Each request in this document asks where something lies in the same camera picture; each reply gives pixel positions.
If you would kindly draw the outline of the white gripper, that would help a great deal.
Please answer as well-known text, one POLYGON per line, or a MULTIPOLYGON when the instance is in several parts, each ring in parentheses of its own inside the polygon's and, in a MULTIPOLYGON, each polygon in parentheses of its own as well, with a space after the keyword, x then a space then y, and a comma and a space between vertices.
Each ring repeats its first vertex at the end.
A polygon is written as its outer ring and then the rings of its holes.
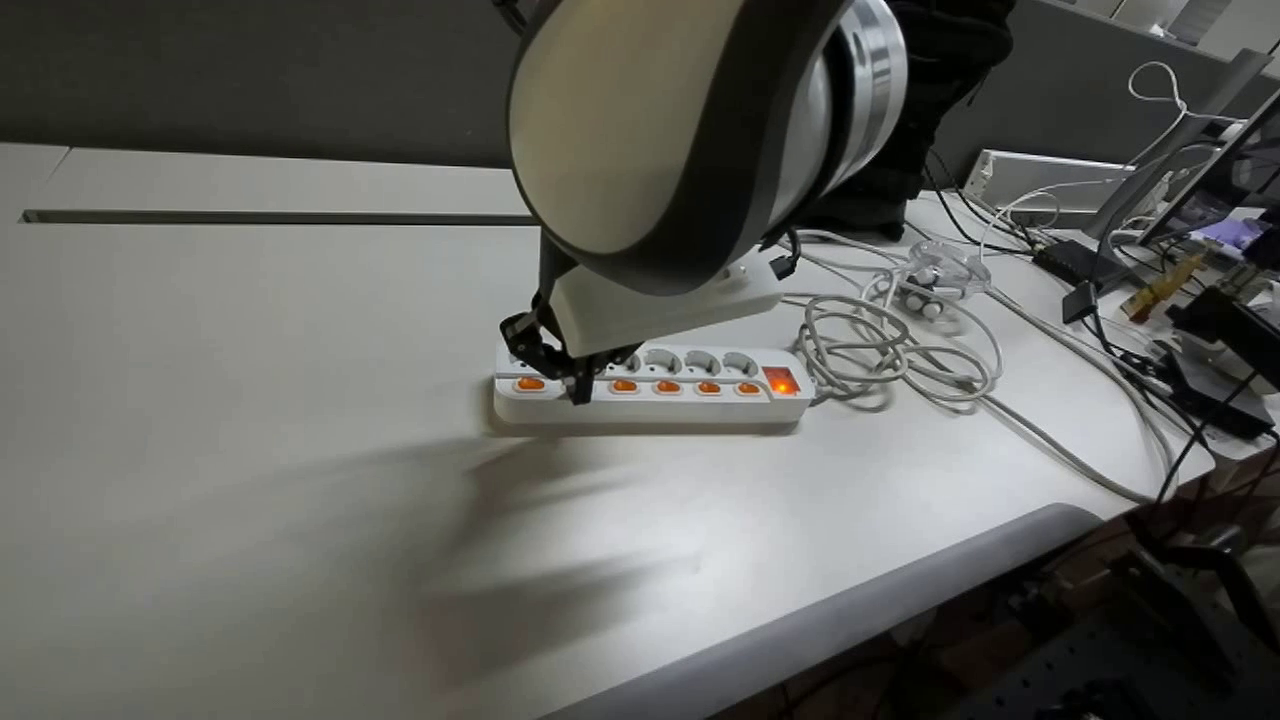
POLYGON ((602 280, 591 269, 572 269, 542 290, 542 315, 563 350, 589 361, 572 365, 558 348, 553 348, 533 312, 509 315, 501 322, 501 336, 504 348, 541 377, 558 379, 572 372, 567 401, 591 403, 591 389, 602 368, 599 350, 620 350, 704 322, 755 315, 768 312, 774 298, 780 280, 761 251, 730 261, 707 284, 674 296, 637 290, 620 280, 602 280))

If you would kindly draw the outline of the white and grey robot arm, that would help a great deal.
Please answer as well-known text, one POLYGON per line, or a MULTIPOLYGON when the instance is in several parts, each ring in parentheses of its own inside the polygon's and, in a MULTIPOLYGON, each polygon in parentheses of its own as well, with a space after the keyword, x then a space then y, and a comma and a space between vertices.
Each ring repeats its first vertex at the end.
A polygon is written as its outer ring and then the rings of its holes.
POLYGON ((584 403, 638 343, 768 312, 768 249, 887 148, 903 102, 887 0, 553 0, 509 80, 541 228, 509 350, 584 403))

